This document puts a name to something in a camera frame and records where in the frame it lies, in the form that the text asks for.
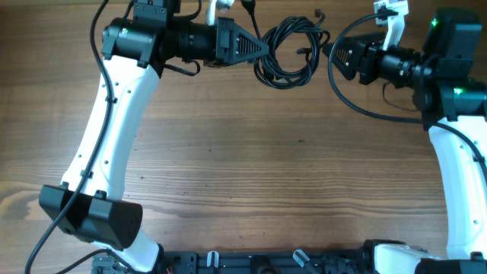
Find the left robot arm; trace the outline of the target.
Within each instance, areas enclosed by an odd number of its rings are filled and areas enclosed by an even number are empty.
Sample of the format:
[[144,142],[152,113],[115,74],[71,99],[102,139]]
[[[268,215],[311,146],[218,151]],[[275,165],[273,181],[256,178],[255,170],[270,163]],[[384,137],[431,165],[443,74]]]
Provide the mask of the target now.
[[142,207],[123,200],[125,173],[145,106],[168,60],[226,67],[269,53],[269,46],[230,18],[229,1],[213,1],[204,24],[182,15],[178,1],[132,1],[103,31],[94,50],[101,77],[77,154],[58,186],[45,185],[39,203],[52,226],[97,246],[131,273],[168,269],[163,247],[141,227]]

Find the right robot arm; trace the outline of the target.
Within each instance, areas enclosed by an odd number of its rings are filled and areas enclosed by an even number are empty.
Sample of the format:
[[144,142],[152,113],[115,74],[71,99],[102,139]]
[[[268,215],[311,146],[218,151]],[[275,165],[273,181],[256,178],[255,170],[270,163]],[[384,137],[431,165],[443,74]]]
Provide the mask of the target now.
[[386,33],[352,36],[344,30],[323,48],[330,72],[370,84],[381,78],[411,88],[412,100],[437,155],[447,207],[447,255],[401,241],[368,240],[357,250],[329,253],[323,269],[347,273],[484,273],[486,271],[486,86],[469,76],[482,32],[479,16],[439,8],[421,51],[399,44],[407,9],[375,5],[372,18]]

